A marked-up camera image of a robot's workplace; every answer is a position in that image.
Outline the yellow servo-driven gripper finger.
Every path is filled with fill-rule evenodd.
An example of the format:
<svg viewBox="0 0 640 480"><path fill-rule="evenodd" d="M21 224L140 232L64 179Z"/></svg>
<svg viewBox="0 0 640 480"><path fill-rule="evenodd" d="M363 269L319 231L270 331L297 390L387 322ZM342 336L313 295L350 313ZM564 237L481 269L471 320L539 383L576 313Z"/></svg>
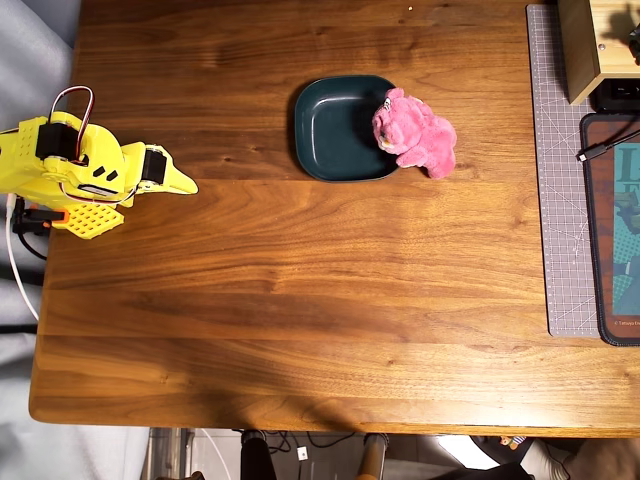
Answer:
<svg viewBox="0 0 640 480"><path fill-rule="evenodd" d="M153 147L145 150L137 192L193 195L198 192L198 186L175 167L167 151Z"/></svg>

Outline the yellow gripper body, black servo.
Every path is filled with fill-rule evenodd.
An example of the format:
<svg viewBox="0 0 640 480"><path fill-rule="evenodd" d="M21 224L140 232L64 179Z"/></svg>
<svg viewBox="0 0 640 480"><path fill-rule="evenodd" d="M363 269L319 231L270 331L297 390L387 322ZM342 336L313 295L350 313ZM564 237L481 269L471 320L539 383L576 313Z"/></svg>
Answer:
<svg viewBox="0 0 640 480"><path fill-rule="evenodd" d="M159 146L136 142L122 147L125 191L166 191L168 157Z"/></svg>

